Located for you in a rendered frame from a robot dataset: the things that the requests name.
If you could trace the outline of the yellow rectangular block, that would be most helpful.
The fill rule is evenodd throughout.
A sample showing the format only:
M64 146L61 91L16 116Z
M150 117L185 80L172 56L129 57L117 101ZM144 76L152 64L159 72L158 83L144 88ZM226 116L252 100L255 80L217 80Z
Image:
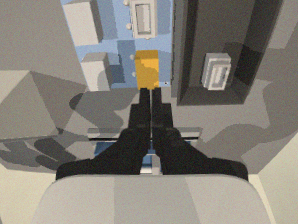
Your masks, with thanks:
M158 50L137 50L135 66L138 90L159 87Z

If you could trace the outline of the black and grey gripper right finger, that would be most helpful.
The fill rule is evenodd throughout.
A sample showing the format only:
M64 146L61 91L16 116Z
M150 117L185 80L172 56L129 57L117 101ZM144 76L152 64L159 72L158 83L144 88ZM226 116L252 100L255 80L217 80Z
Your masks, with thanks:
M238 161L208 158L182 139L173 127L171 103L162 103L161 87L152 89L152 146L163 175L224 174L248 179L247 167Z

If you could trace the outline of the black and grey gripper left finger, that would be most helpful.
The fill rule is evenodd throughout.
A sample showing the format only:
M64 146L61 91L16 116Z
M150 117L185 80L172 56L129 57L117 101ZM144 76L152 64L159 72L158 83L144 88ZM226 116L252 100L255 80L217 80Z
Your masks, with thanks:
M121 131L118 140L93 159L60 165L55 181L80 174L140 175L148 150L151 150L150 89L140 88L139 106L131 104L128 128Z

